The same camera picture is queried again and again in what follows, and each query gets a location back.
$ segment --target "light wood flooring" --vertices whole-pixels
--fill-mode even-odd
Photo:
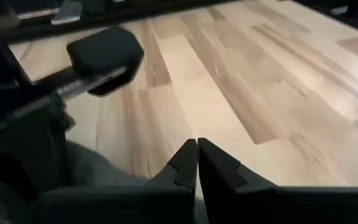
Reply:
[[[358,185],[358,30],[291,1],[230,2],[122,24],[136,79],[68,104],[68,138],[154,176],[206,137],[279,185]],[[88,30],[12,45],[32,79],[70,65]]]

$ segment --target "wood grain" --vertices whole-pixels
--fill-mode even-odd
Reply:
[[[135,80],[67,103],[68,139],[152,177],[206,137],[279,185],[358,186],[358,31],[292,1],[236,1],[121,24],[145,50]],[[70,65],[67,43],[12,45],[31,79]]]

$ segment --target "wooden floor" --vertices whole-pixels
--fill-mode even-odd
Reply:
[[[145,50],[137,77],[69,101],[69,139],[146,177],[206,137],[279,185],[358,185],[357,30],[276,0],[122,26]],[[97,31],[11,47],[38,79],[69,66],[67,43]]]

